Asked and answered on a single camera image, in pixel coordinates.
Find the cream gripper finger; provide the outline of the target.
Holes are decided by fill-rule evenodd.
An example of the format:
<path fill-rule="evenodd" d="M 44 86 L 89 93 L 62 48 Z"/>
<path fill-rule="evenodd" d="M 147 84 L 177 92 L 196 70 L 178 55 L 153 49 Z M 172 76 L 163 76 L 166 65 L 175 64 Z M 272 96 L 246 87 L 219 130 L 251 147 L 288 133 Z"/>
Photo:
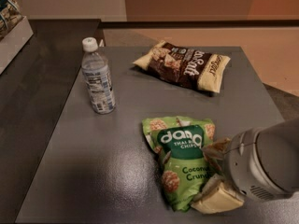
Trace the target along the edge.
<path fill-rule="evenodd" d="M 191 207 L 202 214 L 215 214 L 241 207 L 245 198 L 221 175 L 214 174 L 195 195 Z"/>
<path fill-rule="evenodd" d="M 222 138 L 216 140 L 212 144 L 204 146 L 202 152 L 204 154 L 205 160 L 217 171 L 221 172 L 222 168 L 219 164 L 219 161 L 224 160 L 224 154 L 227 151 L 227 148 L 231 142 L 230 138 Z"/>

